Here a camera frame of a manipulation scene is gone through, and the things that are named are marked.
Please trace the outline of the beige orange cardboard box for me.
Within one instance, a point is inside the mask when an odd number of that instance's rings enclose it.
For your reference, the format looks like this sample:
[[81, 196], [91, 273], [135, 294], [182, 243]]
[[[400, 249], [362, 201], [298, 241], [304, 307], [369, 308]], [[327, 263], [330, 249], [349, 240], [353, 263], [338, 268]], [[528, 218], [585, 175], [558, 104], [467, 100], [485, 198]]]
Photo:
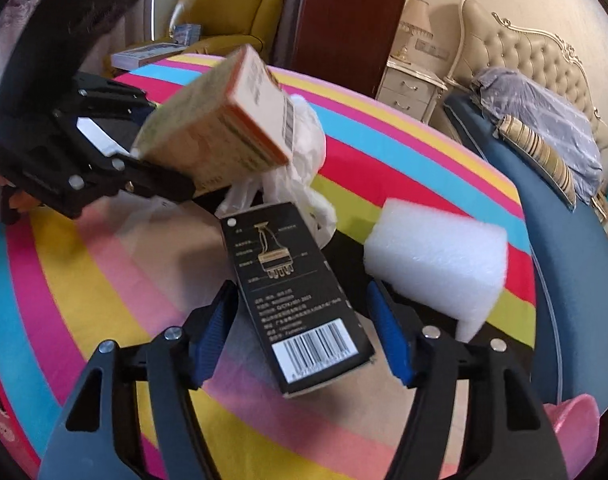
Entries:
[[244, 46], [152, 112], [132, 153], [190, 178], [200, 196], [287, 165], [293, 136], [290, 97]]

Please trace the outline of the pink trash bin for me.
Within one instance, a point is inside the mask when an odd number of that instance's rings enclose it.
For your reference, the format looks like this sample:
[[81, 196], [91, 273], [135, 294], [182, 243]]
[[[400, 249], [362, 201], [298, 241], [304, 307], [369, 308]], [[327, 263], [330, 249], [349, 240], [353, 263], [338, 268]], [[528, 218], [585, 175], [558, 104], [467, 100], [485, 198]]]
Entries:
[[569, 479], [575, 479], [596, 456], [600, 412], [596, 399], [581, 393], [561, 404], [543, 404], [565, 460]]

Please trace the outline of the bed with blue sheet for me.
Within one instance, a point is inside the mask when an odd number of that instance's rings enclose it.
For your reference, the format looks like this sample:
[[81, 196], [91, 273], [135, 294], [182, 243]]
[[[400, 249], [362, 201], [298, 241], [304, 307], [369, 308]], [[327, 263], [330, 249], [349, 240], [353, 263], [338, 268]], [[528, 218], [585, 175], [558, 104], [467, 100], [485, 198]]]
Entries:
[[608, 409], [608, 239], [593, 209], [568, 209], [508, 144], [469, 96], [453, 92], [443, 109], [463, 145], [516, 186], [534, 254], [536, 342], [532, 382], [541, 400], [588, 393]]

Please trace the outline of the clear plastic bag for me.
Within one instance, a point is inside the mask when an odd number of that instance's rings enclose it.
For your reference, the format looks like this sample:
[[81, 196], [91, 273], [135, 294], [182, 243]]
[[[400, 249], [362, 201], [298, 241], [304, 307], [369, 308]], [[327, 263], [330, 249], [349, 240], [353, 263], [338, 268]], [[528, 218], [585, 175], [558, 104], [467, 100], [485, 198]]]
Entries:
[[325, 163], [327, 140], [317, 113], [298, 94], [290, 96], [294, 107], [293, 156], [287, 166], [234, 183], [215, 211], [217, 218], [249, 209], [255, 195], [261, 204], [293, 203], [302, 215], [319, 248], [324, 248], [336, 230], [334, 206], [311, 184]]

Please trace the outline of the white foam block right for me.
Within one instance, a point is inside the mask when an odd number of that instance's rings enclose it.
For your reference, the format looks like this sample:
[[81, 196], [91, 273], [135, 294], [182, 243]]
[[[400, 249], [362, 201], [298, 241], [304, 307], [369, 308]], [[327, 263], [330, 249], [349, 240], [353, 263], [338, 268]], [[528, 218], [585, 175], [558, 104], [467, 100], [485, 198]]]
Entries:
[[498, 301], [508, 275], [502, 226], [389, 198], [363, 244], [368, 274], [399, 295], [456, 320], [456, 340], [471, 341]]

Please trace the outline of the black product box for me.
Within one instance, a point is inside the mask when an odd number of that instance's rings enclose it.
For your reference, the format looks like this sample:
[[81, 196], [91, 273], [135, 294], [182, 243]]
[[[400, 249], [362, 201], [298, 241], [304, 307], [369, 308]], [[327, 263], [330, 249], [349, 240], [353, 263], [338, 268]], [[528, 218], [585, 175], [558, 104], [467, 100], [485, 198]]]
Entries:
[[319, 389], [373, 362], [371, 341], [294, 204], [229, 214], [220, 225], [283, 396]]

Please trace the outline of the brown striped cushion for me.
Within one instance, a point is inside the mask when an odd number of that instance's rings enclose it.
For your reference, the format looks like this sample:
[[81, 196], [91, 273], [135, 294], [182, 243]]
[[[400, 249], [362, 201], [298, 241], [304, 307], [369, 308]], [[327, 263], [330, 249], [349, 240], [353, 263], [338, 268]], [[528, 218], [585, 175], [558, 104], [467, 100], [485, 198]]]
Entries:
[[508, 144], [552, 188], [565, 206], [574, 211], [577, 196], [574, 178], [562, 157], [538, 132], [520, 119], [505, 115], [494, 129], [494, 137]]

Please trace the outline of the dark wooden wardrobe panel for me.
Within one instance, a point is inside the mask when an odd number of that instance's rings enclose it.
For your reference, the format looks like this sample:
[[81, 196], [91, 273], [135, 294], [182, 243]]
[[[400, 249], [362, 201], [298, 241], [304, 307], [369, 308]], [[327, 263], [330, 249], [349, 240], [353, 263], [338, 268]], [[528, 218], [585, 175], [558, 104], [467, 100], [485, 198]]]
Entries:
[[373, 98], [406, 0], [302, 0], [291, 69]]

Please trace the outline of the white bedside table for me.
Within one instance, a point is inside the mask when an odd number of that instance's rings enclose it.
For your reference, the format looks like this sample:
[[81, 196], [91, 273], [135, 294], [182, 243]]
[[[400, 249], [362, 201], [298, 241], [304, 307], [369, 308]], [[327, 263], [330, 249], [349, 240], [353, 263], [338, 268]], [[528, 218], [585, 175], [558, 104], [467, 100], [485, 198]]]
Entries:
[[445, 82], [430, 70], [390, 56], [377, 89], [377, 101], [428, 124], [447, 91]]

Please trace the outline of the beige table lamp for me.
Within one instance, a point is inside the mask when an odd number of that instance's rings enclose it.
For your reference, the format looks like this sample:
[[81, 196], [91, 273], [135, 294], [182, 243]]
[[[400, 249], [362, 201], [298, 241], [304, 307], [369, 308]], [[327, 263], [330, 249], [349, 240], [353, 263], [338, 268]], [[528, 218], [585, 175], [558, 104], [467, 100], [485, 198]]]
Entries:
[[407, 0], [399, 19], [404, 42], [392, 53], [401, 62], [409, 62], [410, 50], [418, 39], [431, 41], [434, 37], [430, 21], [430, 5], [425, 0]]

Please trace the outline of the beige tufted headboard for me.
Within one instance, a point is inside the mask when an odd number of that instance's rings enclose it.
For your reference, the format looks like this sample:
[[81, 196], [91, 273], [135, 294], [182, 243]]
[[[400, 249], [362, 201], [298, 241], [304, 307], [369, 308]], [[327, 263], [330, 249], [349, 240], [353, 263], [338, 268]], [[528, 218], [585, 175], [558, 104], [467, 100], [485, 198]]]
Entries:
[[484, 68], [517, 70], [573, 103], [587, 116], [596, 144], [608, 148], [608, 127], [594, 106], [589, 83], [574, 47], [553, 32], [520, 27], [487, 11], [477, 0], [461, 0], [460, 40], [445, 81], [462, 91]]

